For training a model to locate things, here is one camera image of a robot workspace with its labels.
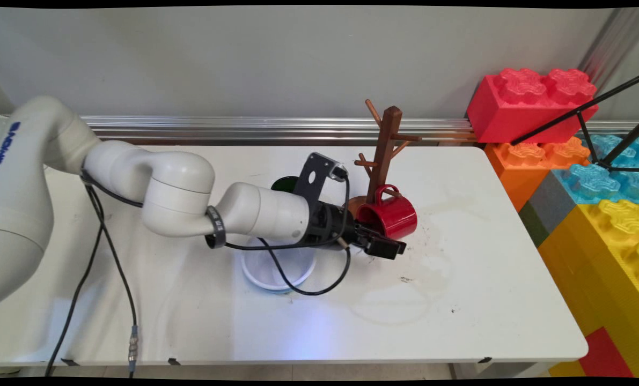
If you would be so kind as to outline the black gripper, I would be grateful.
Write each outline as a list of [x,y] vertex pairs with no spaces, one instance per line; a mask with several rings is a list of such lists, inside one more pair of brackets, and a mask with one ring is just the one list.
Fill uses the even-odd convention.
[[[319,201],[314,208],[309,225],[305,231],[304,244],[315,244],[315,248],[329,251],[340,251],[344,248],[338,240],[329,242],[343,227],[344,208]],[[392,240],[362,223],[355,223],[350,212],[341,238],[352,249],[362,248],[372,257],[380,257],[394,261],[407,249],[407,244],[400,240]]]

